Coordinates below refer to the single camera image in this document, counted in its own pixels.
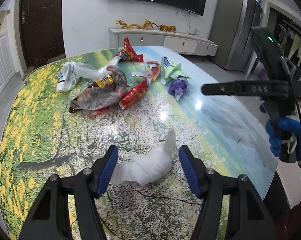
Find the right blue gloved hand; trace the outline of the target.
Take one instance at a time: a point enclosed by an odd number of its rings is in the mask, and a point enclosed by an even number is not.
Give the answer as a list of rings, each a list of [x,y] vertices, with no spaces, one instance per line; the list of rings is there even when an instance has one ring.
[[[301,166],[301,123],[296,115],[283,116],[278,121],[279,128],[284,132],[292,133],[296,136],[296,159]],[[279,157],[281,152],[281,139],[275,132],[274,124],[268,120],[265,127],[266,133],[269,135],[270,149],[275,157]]]

